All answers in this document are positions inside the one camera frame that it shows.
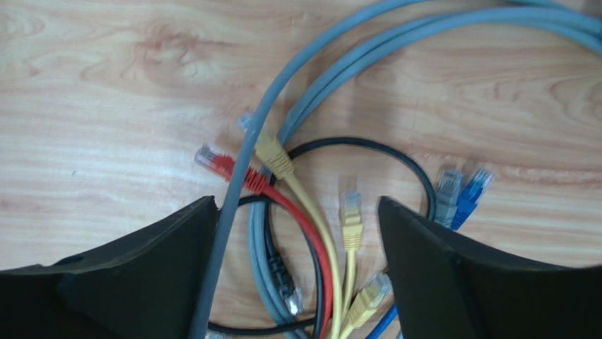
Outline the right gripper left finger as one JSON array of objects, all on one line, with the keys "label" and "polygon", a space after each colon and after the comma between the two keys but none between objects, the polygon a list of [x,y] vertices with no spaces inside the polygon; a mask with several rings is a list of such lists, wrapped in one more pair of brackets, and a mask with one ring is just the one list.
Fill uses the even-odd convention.
[{"label": "right gripper left finger", "polygon": [[1,272],[2,338],[186,338],[219,216],[205,196],[89,251]]}]

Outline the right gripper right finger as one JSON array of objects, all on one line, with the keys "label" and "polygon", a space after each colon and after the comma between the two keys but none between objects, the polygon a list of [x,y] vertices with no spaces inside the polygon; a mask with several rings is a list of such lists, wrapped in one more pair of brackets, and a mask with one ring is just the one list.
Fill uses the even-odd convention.
[{"label": "right gripper right finger", "polygon": [[378,219],[405,338],[601,337],[600,266],[510,254],[388,196]]}]

